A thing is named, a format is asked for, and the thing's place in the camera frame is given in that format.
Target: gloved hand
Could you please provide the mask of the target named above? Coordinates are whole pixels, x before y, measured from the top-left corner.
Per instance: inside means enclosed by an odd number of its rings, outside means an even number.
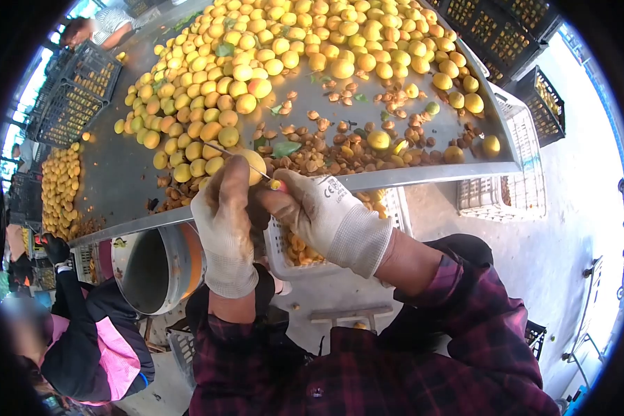
[[[53,237],[51,233],[46,233],[41,237],[42,245],[49,261],[55,266],[64,263],[69,258],[69,245],[60,237]]]
[[[249,181],[247,159],[232,156],[190,204],[208,262],[206,284],[231,299],[248,295],[259,280],[246,210]]]
[[[333,176],[308,178],[279,169],[288,193],[260,190],[261,204],[329,262],[369,278],[391,239],[392,221],[380,220]]]

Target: concrete floor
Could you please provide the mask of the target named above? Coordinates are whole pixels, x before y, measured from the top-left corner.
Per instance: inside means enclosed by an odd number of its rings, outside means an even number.
[[[566,103],[566,138],[541,150],[547,217],[507,224],[460,217],[455,182],[408,187],[406,192],[417,240],[462,232],[479,236],[492,247],[495,267],[509,295],[523,298],[530,320],[548,328],[539,365],[544,389],[556,399],[575,374],[575,365],[563,363],[560,356],[571,348],[580,323],[588,286],[582,272],[601,255],[604,274],[598,310],[603,321],[594,319],[596,324],[591,329],[592,336],[599,338],[599,346],[605,344],[616,315],[615,293],[622,278],[624,248],[624,210],[617,191],[622,167],[599,99],[558,36],[551,40],[538,64]],[[329,326],[310,324],[311,311],[392,304],[397,313],[401,305],[391,296],[392,290],[377,281],[344,273],[293,282],[293,292],[276,296],[274,304],[290,311],[291,339],[316,354]],[[300,304],[299,310],[290,309],[294,303]],[[160,330],[153,340],[163,335],[163,326],[177,320],[180,310],[158,318],[154,328]],[[378,318],[377,329],[388,326],[394,316]],[[323,351],[329,351],[328,337]],[[191,392],[170,353],[155,355],[155,362],[156,381],[119,406],[131,415],[180,415]]]

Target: metal sorting table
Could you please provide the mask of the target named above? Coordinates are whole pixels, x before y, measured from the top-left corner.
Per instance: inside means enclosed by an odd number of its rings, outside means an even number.
[[[424,7],[430,8],[424,1],[421,3]],[[74,239],[70,242],[71,246],[86,245],[145,229],[193,220],[188,206],[152,215],[148,215],[145,207],[149,198],[158,198],[160,202],[166,199],[164,188],[158,189],[156,180],[158,175],[162,176],[167,172],[157,171],[152,166],[152,158],[155,151],[164,147],[167,136],[162,134],[158,148],[150,150],[139,145],[133,135],[125,133],[117,135],[113,126],[118,119],[124,119],[126,114],[132,110],[131,107],[123,103],[123,98],[127,95],[127,88],[143,73],[150,72],[152,66],[158,61],[158,57],[153,54],[153,47],[156,44],[164,44],[168,38],[177,35],[174,31],[162,35],[166,29],[161,29],[161,26],[174,26],[181,18],[202,11],[208,4],[210,4],[209,1],[185,2],[163,12],[114,52],[118,54],[125,51],[127,57],[123,61],[124,66],[111,106],[102,112],[91,126],[90,132],[93,134],[91,141],[81,142],[81,186],[75,199],[75,207],[85,215],[84,220],[102,217],[106,223],[100,231]],[[439,22],[443,27],[449,27],[441,19]],[[471,121],[474,126],[480,127],[485,135],[496,135],[499,138],[500,154],[495,159],[483,161],[474,158],[469,149],[465,149],[466,162],[464,164],[414,166],[338,176],[338,179],[350,191],[499,176],[521,171],[519,163],[516,162],[513,138],[505,127],[504,115],[489,88],[487,80],[464,45],[456,43],[456,47],[459,52],[466,56],[466,66],[470,69],[472,76],[479,81],[480,87],[477,93],[483,98],[485,104],[485,119],[479,119],[470,115],[469,112],[464,117],[459,118],[455,109],[442,103],[436,96],[436,89],[432,85],[432,76],[430,74],[417,74],[411,68],[406,82],[415,83],[421,91],[428,95],[428,98],[410,99],[401,109],[407,114],[412,114],[413,112],[422,112],[427,103],[431,101],[440,104],[441,111],[434,116],[432,121],[423,125],[425,136],[436,138],[436,145],[433,148],[426,148],[428,152],[439,150],[443,153],[451,139],[461,136],[464,123]],[[307,57],[301,57],[301,63],[295,71],[295,74],[292,71],[286,76],[270,77],[273,93],[261,99],[254,112],[240,117],[236,128],[241,133],[242,145],[247,148],[253,147],[251,136],[255,126],[260,121],[266,122],[267,130],[276,130],[277,132],[279,132],[279,125],[288,126],[290,124],[296,127],[307,126],[310,132],[316,131],[315,122],[307,118],[307,112],[310,110],[317,111],[331,122],[338,123],[342,120],[349,120],[357,123],[355,128],[363,128],[366,122],[372,121],[377,129],[380,128],[380,114],[384,110],[384,104],[373,103],[373,97],[383,93],[385,88],[380,85],[380,79],[374,72],[369,74],[370,80],[368,81],[357,77],[336,80],[336,91],[341,91],[342,86],[348,83],[356,82],[358,83],[356,93],[364,94],[368,100],[365,103],[354,99],[352,106],[343,106],[328,101],[328,98],[323,95],[327,90],[322,88],[321,82],[311,82],[308,74],[312,71],[308,68]],[[438,71],[437,63],[432,62],[431,72],[436,71]],[[314,76],[319,78],[321,74],[316,73]],[[277,106],[286,101],[286,95],[291,90],[298,94],[293,101],[291,113],[287,116],[271,115],[268,107]],[[451,88],[449,92],[454,90],[464,93],[463,89],[456,87]],[[395,130],[399,132],[399,137],[402,137],[407,129],[408,119],[399,120],[397,117],[391,116],[389,120],[395,122]],[[335,134],[335,127],[329,127],[327,130],[329,145],[333,144],[332,139]],[[277,143],[278,140],[284,140],[284,138],[276,138],[271,142],[271,145]]]

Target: plaid shirt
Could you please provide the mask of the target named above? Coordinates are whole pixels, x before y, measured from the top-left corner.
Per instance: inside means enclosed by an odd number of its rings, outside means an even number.
[[[370,331],[336,327],[331,353],[273,379],[254,324],[210,315],[196,342],[190,415],[558,415],[524,341],[527,310],[493,267],[444,255],[405,304],[444,310],[449,357],[394,353]]]

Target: work glove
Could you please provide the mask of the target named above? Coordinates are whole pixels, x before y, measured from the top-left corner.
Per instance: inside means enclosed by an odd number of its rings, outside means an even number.
[[[268,212],[329,262],[364,278],[374,274],[391,239],[390,218],[380,220],[333,176],[279,169],[274,179],[286,184],[287,193],[260,190]]]
[[[46,233],[41,237],[41,242],[46,256],[54,266],[66,262],[69,258],[69,245],[62,238]]]
[[[232,156],[190,204],[208,263],[206,284],[216,295],[230,299],[248,295],[259,280],[252,266],[249,189],[248,160]]]

